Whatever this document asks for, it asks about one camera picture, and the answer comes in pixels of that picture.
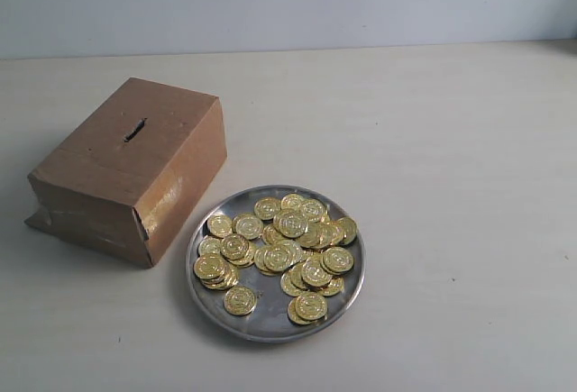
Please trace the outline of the gold coin pile top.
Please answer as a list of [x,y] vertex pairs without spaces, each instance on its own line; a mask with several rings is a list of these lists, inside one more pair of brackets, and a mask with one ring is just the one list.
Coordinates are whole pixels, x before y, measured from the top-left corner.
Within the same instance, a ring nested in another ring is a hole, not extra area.
[[307,227],[306,217],[298,211],[285,210],[277,219],[278,231],[290,239],[302,236],[307,231]]

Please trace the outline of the gold coin middle left back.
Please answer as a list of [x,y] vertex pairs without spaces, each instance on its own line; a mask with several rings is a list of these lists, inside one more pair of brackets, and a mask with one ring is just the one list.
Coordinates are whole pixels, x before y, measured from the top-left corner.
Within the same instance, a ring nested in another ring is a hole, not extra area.
[[263,229],[263,221],[254,214],[239,214],[234,218],[234,231],[249,241],[260,238]]

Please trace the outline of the gold coin front right top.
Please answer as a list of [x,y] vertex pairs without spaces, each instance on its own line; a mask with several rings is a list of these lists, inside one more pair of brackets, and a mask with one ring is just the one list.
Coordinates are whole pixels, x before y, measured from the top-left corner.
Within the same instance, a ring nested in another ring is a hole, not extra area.
[[294,299],[294,309],[302,320],[314,322],[327,314],[328,304],[324,296],[306,292]]

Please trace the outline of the gold coin mid left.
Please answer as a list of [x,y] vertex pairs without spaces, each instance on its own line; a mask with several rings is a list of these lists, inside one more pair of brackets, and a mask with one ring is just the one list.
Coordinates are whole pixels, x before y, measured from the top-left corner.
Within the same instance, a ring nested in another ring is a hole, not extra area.
[[240,234],[231,233],[221,242],[221,254],[228,260],[243,259],[249,250],[249,242]]

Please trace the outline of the gold coin right centre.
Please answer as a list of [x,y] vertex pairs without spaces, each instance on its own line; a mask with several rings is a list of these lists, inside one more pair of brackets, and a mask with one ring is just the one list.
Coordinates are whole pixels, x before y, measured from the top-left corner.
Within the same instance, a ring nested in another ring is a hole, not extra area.
[[308,259],[301,268],[302,280],[311,287],[325,287],[333,278],[316,259]]

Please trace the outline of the gold coin far right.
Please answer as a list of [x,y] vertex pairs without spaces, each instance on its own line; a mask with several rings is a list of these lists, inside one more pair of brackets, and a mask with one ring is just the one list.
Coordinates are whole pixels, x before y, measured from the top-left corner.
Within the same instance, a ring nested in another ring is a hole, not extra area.
[[343,230],[343,238],[340,244],[345,246],[351,244],[357,237],[357,224],[349,216],[344,216],[336,220],[336,223]]

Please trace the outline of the cardboard box with slot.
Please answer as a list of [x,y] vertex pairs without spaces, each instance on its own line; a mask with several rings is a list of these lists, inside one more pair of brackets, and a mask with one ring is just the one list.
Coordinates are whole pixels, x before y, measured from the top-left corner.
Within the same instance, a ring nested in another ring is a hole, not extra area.
[[226,157],[218,97],[132,77],[29,174],[26,222],[149,269]]

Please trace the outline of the gold coin front left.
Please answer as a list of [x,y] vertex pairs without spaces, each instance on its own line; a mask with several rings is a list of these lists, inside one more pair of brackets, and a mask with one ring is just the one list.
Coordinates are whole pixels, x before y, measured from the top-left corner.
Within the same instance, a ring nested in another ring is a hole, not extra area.
[[250,288],[232,287],[224,295],[224,310],[230,315],[249,315],[255,309],[257,301],[256,294]]

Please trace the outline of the gold coin right side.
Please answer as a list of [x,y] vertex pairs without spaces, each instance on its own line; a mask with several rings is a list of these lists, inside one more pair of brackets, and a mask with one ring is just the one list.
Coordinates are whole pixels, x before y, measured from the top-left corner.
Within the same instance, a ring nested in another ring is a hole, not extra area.
[[354,266],[354,257],[346,249],[331,247],[322,253],[322,266],[333,275],[343,275]]

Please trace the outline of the gold coin back right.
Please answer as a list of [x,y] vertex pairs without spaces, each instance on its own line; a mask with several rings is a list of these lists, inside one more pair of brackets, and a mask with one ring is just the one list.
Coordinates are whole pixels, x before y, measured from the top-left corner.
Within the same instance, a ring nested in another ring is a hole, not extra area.
[[310,222],[319,223],[326,213],[325,205],[315,198],[307,198],[302,201],[298,211]]

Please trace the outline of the gold coin left stack top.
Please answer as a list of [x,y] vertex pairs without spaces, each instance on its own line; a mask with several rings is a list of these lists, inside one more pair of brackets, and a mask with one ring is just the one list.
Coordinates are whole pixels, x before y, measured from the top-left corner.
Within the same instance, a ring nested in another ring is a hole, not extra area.
[[199,279],[215,280],[225,274],[226,262],[219,254],[207,253],[195,260],[193,270]]

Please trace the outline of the round stainless steel plate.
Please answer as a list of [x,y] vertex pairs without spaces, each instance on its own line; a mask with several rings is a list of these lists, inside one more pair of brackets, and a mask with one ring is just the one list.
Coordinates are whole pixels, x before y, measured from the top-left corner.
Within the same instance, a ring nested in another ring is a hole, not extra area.
[[296,325],[288,317],[289,296],[283,293],[279,278],[265,276],[255,267],[242,269],[239,283],[250,287],[258,295],[255,310],[246,316],[229,315],[224,310],[224,293],[205,288],[192,271],[197,259],[197,245],[208,235],[206,221],[212,214],[229,216],[246,212],[253,203],[265,196],[282,197],[297,193],[305,197],[316,198],[328,206],[331,217],[339,218],[346,212],[334,200],[304,187],[289,185],[267,185],[252,187],[233,194],[216,204],[203,216],[188,242],[185,271],[188,288],[194,305],[211,324],[217,325],[228,333],[247,341],[263,343],[293,342],[317,333],[336,322],[353,304],[359,295],[365,275],[366,255],[362,237],[358,236],[349,251],[354,257],[353,269],[344,276],[344,290],[327,301],[327,317],[314,324]]

